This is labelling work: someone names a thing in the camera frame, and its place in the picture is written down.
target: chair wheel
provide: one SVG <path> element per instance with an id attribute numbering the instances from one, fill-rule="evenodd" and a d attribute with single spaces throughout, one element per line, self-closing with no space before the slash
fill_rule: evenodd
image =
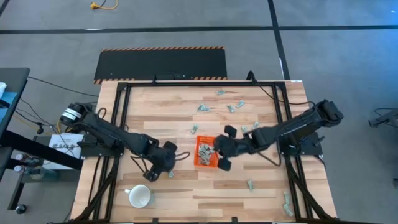
<path id="1" fill-rule="evenodd" d="M 232 127 L 231 125 L 225 126 L 224 132 L 225 132 L 226 134 L 228 134 L 230 137 L 236 138 L 236 132 L 237 132 L 237 130 L 236 130 L 234 127 Z"/>
<path id="2" fill-rule="evenodd" d="M 26 205 L 18 205 L 17 208 L 15 209 L 17 214 L 23 214 L 26 212 Z"/>

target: desk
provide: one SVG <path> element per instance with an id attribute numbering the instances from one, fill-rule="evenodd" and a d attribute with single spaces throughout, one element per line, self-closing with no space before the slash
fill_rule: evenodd
<path id="1" fill-rule="evenodd" d="M 97 110 L 105 107 L 108 112 L 104 118 L 108 121 L 116 87 L 117 82 L 103 82 L 99 95 Z M 286 81 L 286 87 L 290 102 L 307 100 L 303 83 Z M 271 88 L 264 89 L 272 93 Z M 218 96 L 216 90 L 226 93 Z M 231 114 L 226 105 L 234 106 L 239 100 L 244 100 L 245 105 Z M 197 112 L 201 103 L 212 111 Z M 307 108 L 307 105 L 292 105 L 292 115 Z M 121 119 L 122 104 L 118 111 L 116 124 Z M 255 121 L 259 121 L 260 126 L 277 124 L 274 101 L 257 86 L 131 88 L 126 118 L 129 131 L 146 133 L 159 139 L 161 144 L 174 142 L 178 146 L 177 153 L 190 151 L 192 155 L 176 163 L 172 179 L 163 173 L 157 182 L 150 183 L 142 177 L 126 150 L 120 160 L 111 222 L 151 222 L 154 217 L 160 222 L 230 222 L 231 217 L 238 217 L 240 222 L 294 221 L 282 208 L 284 191 L 290 192 L 283 162 L 275 167 L 258 155 L 242 155 L 231 160 L 230 172 L 193 165 L 196 135 L 216 136 L 223 133 L 225 125 L 231 124 L 238 129 L 237 137 L 240 137 L 240 127 L 251 128 Z M 190 133 L 194 124 L 199 125 L 196 135 Z M 277 160 L 275 145 L 264 154 Z M 83 163 L 71 218 L 77 217 L 87 205 L 96 160 L 89 158 Z M 335 216 L 323 164 L 313 156 L 303 156 L 302 160 L 309 191 L 327 213 Z M 247 187 L 248 179 L 254 182 L 252 192 Z M 147 208 L 131 207 L 124 193 L 124 189 L 138 184 L 150 187 L 155 195 L 154 203 Z M 107 198 L 105 193 L 100 218 L 104 217 Z M 298 200 L 304 217 L 305 207 L 299 190 Z"/>

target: black and orange striped edge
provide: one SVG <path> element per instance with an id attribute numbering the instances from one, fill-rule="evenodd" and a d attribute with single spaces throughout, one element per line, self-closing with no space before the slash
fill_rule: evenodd
<path id="1" fill-rule="evenodd" d="M 102 49 L 104 51 L 121 51 L 121 50 L 193 50 L 193 49 L 224 49 L 223 46 L 206 46 L 206 47 L 133 47 L 133 48 L 115 48 Z"/>
<path id="2" fill-rule="evenodd" d="M 192 50 L 192 49 L 224 49 L 223 46 L 205 46 L 205 47 L 133 47 L 133 48 L 115 48 L 102 49 L 104 51 L 122 51 L 122 50 Z M 193 77 L 194 80 L 226 80 L 227 77 Z M 133 78 L 105 78 L 94 80 L 94 84 L 101 84 L 103 81 L 133 81 Z"/>

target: black mat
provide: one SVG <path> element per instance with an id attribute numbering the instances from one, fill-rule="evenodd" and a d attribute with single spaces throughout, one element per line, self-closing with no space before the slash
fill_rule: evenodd
<path id="1" fill-rule="evenodd" d="M 224 47 L 103 49 L 94 83 L 104 80 L 226 79 Z"/>

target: yellow cable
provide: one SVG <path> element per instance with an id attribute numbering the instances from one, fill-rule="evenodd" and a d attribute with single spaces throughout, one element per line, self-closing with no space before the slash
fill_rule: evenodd
<path id="1" fill-rule="evenodd" d="M 92 3 L 90 4 L 90 8 L 91 8 L 91 9 L 113 10 L 113 9 L 116 9 L 116 8 L 118 7 L 118 5 L 119 5 L 119 0 L 116 0 L 116 4 L 115 4 L 112 8 L 102 7 L 102 6 L 98 5 L 98 4 L 95 3 L 95 2 L 92 2 Z"/>
<path id="2" fill-rule="evenodd" d="M 57 122 L 57 130 L 58 130 L 58 134 L 61 134 L 60 120 L 58 120 L 58 122 Z"/>
<path id="3" fill-rule="evenodd" d="M 15 115 L 12 115 L 12 117 L 14 117 L 14 118 L 18 119 L 20 122 L 28 125 L 28 127 L 32 128 L 34 130 L 37 130 L 37 128 L 35 126 L 30 125 L 28 122 L 24 121 L 23 119 L 20 119 L 19 117 L 15 116 Z"/>

